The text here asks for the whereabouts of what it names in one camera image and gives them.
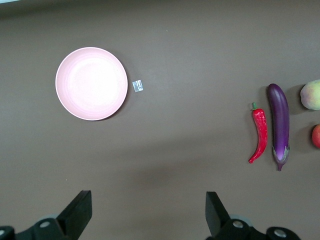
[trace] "screw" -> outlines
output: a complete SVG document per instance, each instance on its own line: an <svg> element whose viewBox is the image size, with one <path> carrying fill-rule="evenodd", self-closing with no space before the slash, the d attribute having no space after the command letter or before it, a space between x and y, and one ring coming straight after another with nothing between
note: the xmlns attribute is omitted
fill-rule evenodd
<svg viewBox="0 0 320 240"><path fill-rule="evenodd" d="M274 230L274 234L280 238L285 238L287 236L287 234L284 231L282 231L281 229Z"/></svg>
<svg viewBox="0 0 320 240"><path fill-rule="evenodd" d="M50 222L49 221L44 221L43 223L41 223L40 225L39 225L39 227L40 228L46 228L46 227L48 227L50 225Z"/></svg>
<svg viewBox="0 0 320 240"><path fill-rule="evenodd" d="M234 221L233 226L235 226L238 229L242 229L244 227L243 223L240 221Z"/></svg>

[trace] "red chili pepper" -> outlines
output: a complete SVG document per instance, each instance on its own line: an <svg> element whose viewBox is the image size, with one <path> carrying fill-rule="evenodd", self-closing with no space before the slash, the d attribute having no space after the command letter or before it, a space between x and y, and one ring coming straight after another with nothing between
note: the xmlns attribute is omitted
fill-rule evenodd
<svg viewBox="0 0 320 240"><path fill-rule="evenodd" d="M249 163L251 164L264 153L268 142L268 128L265 111L261 108L257 108L255 102L252 103L252 106L252 117L258 132L258 146L255 153L249 159Z"/></svg>

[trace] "eggplant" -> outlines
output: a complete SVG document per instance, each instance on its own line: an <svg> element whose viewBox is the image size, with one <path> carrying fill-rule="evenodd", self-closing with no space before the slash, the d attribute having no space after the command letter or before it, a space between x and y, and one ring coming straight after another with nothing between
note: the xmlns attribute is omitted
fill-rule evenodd
<svg viewBox="0 0 320 240"><path fill-rule="evenodd" d="M289 156L289 106L282 89L275 83L267 88L273 119L273 157L281 171Z"/></svg>

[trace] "red apple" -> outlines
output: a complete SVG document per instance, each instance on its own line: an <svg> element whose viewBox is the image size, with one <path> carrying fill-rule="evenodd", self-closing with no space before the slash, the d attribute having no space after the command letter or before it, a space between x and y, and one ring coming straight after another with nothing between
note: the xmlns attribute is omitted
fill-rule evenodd
<svg viewBox="0 0 320 240"><path fill-rule="evenodd" d="M312 142L320 149L320 124L316 125L312 131Z"/></svg>

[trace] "chili pepper stem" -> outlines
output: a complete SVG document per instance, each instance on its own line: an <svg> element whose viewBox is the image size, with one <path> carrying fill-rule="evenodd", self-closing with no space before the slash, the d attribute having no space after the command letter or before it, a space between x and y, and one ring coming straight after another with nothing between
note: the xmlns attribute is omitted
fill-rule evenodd
<svg viewBox="0 0 320 240"><path fill-rule="evenodd" d="M252 107L253 107L252 110L256 110L257 109L257 105L256 105L255 102L252 103Z"/></svg>

